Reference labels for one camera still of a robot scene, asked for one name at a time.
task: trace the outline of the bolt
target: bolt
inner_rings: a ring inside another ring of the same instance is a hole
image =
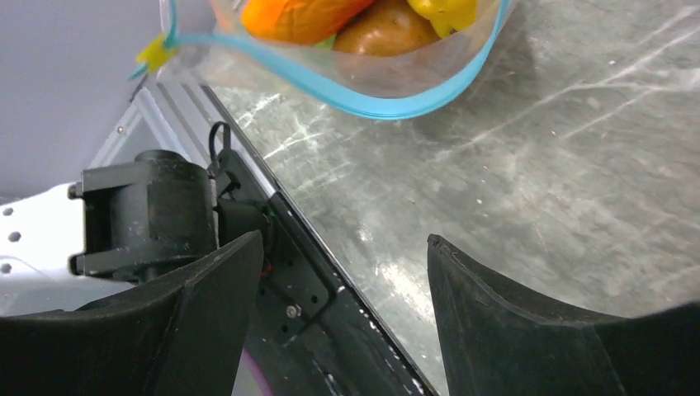
[[[290,305],[286,307],[286,316],[289,319],[299,318],[301,316],[301,307],[299,305]]]
[[[83,184],[78,182],[68,187],[68,198],[70,200],[83,198]]]

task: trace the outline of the metal countertop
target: metal countertop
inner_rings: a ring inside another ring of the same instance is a hole
[[[416,120],[215,90],[442,394],[430,233],[608,314],[700,299],[698,0],[522,0],[471,88]]]

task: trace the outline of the orange vegetable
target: orange vegetable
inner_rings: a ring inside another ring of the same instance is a hole
[[[249,0],[241,13],[259,39],[315,45],[338,32],[374,0]]]

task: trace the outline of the metal bracket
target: metal bracket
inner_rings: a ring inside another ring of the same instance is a hole
[[[212,158],[209,167],[219,198],[216,211],[220,244],[253,229],[262,229],[266,270],[258,291],[258,304],[271,312],[266,316],[279,328],[277,341],[285,343],[313,321],[332,294],[291,235],[267,208],[262,192],[251,188],[257,183],[247,172],[243,159],[230,147],[230,126],[214,125],[210,140],[220,126],[223,126],[224,147]]]

